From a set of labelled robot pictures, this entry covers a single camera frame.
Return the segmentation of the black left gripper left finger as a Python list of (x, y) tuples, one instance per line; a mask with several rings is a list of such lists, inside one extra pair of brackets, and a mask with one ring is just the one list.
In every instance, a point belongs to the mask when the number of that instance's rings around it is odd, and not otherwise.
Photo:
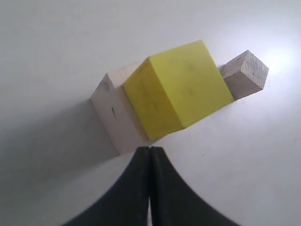
[(139, 147), (114, 185), (66, 226), (146, 226), (151, 150)]

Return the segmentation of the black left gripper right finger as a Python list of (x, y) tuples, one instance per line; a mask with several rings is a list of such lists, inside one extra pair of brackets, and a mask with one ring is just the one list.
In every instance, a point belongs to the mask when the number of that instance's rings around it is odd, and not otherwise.
[(150, 207), (154, 226), (236, 226), (181, 178), (162, 147), (151, 147)]

